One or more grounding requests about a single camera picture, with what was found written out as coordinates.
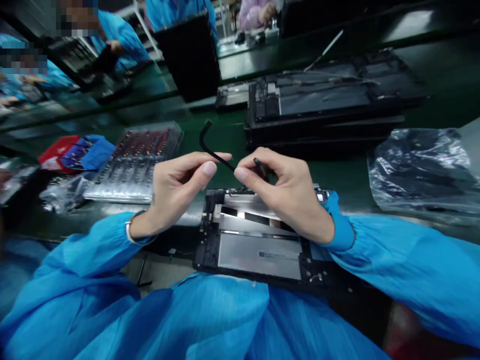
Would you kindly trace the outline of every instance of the wrist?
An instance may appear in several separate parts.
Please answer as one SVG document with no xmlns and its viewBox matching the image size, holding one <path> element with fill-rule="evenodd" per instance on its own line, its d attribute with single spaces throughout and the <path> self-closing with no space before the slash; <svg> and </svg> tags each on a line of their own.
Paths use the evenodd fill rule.
<svg viewBox="0 0 480 360">
<path fill-rule="evenodd" d="M 263 24 L 264 21 L 265 21 L 265 14 L 264 14 L 265 10 L 263 8 L 260 8 L 260 10 L 258 11 L 258 22 L 260 24 Z"/>
<path fill-rule="evenodd" d="M 315 222 L 315 231 L 311 240 L 319 245 L 328 245 L 335 237 L 335 223 L 328 212 L 323 212 L 324 214 Z"/>
<path fill-rule="evenodd" d="M 334 252 L 350 249 L 355 242 L 355 232 L 349 218 L 338 211 L 333 211 L 329 215 L 334 224 L 333 239 L 329 243 L 322 245 Z"/>
<path fill-rule="evenodd" d="M 164 231 L 160 217 L 150 208 L 144 213 L 135 216 L 130 224 L 130 236 L 132 239 L 147 238 Z"/>
</svg>

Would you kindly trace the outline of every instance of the metal stand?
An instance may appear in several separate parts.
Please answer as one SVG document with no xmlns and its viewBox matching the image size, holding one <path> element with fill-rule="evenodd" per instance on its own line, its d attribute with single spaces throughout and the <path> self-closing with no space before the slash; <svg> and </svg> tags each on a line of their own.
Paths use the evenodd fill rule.
<svg viewBox="0 0 480 360">
<path fill-rule="evenodd" d="M 220 14 L 221 14 L 221 26 L 223 27 L 223 36 L 229 36 L 230 31 L 227 33 L 227 27 L 225 26 L 225 14 L 224 14 L 224 4 L 222 0 L 219 0 L 218 3 L 220 4 Z"/>
<path fill-rule="evenodd" d="M 143 283 L 140 282 L 140 280 L 142 279 L 142 274 L 144 272 L 145 261 L 147 261 L 147 255 L 148 254 L 145 254 L 145 257 L 143 258 L 143 261 L 141 262 L 140 273 L 138 274 L 138 279 L 136 281 L 136 287 L 137 288 L 144 288 L 144 287 L 152 285 L 151 281 L 147 281 L 147 282 L 143 282 Z"/>
</svg>

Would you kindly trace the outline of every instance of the cuff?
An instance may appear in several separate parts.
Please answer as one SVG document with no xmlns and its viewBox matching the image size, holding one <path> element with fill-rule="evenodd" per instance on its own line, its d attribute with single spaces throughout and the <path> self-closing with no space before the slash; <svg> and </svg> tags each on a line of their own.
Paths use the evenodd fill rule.
<svg viewBox="0 0 480 360">
<path fill-rule="evenodd" d="M 335 234 L 332 242 L 328 245 L 323 245 L 323 247 L 333 252 L 350 249 L 355 241 L 355 233 L 349 218 L 339 212 L 330 212 L 330 215 L 335 224 Z"/>
<path fill-rule="evenodd" d="M 260 6 L 252 6 L 243 21 L 240 23 L 240 27 L 243 31 L 258 29 L 262 26 L 262 23 L 259 21 L 259 12 Z"/>
<path fill-rule="evenodd" d="M 132 217 L 130 218 L 130 220 L 128 220 L 125 223 L 125 233 L 126 233 L 126 238 L 128 239 L 128 241 L 131 242 L 131 243 L 134 243 L 135 245 L 142 246 L 142 247 L 150 244 L 155 239 L 155 236 L 141 237 L 141 238 L 138 238 L 138 239 L 134 240 L 132 238 L 132 236 L 130 235 L 130 225 L 132 224 L 132 220 L 134 219 L 134 217 L 136 217 L 137 215 L 143 214 L 145 211 L 146 210 L 141 210 L 139 212 L 134 213 L 132 215 Z"/>
<path fill-rule="evenodd" d="M 127 233 L 125 232 L 125 224 L 130 221 L 134 214 L 134 212 L 127 211 L 108 216 L 97 221 L 91 228 L 90 232 L 99 232 L 102 236 L 108 235 L 112 240 L 124 242 L 126 238 L 128 238 Z"/>
</svg>

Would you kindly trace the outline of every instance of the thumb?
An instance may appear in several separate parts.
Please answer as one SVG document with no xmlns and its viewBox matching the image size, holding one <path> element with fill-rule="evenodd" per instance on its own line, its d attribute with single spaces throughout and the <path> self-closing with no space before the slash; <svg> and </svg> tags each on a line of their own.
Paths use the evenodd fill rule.
<svg viewBox="0 0 480 360">
<path fill-rule="evenodd" d="M 268 195 L 272 185 L 265 182 L 260 176 L 246 167 L 237 167 L 233 173 L 235 177 L 247 188 L 252 189 L 261 198 Z"/>
<path fill-rule="evenodd" d="M 339 195 L 335 191 L 330 191 L 330 196 L 325 204 L 327 213 L 339 213 Z"/>
<path fill-rule="evenodd" d="M 183 188 L 189 196 L 194 198 L 207 187 L 216 172 L 217 165 L 213 161 L 207 161 L 195 170 L 190 180 L 183 185 Z"/>
</svg>

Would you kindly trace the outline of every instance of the plastic tray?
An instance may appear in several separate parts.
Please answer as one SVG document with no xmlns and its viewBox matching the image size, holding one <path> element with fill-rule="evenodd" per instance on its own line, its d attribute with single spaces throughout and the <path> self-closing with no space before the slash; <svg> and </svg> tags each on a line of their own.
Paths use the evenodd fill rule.
<svg viewBox="0 0 480 360">
<path fill-rule="evenodd" d="M 176 122 L 128 128 L 84 193 L 85 199 L 149 204 L 155 164 L 171 159 L 183 138 Z"/>
<path fill-rule="evenodd" d="M 61 174 L 73 174 L 77 170 L 65 166 L 62 157 L 72 148 L 72 144 L 78 143 L 80 136 L 70 135 L 62 136 L 55 141 L 45 152 L 38 157 L 41 167 L 46 170 L 54 171 Z"/>
<path fill-rule="evenodd" d="M 87 138 L 93 145 L 88 152 L 80 158 L 80 162 L 83 168 L 76 168 L 74 157 L 75 154 L 81 153 L 81 149 L 87 146 Z M 110 158 L 115 150 L 115 145 L 112 145 L 104 136 L 101 135 L 88 135 L 81 137 L 76 145 L 72 145 L 71 148 L 61 158 L 62 164 L 69 169 L 81 170 L 81 171 L 96 171 L 100 169 Z"/>
</svg>

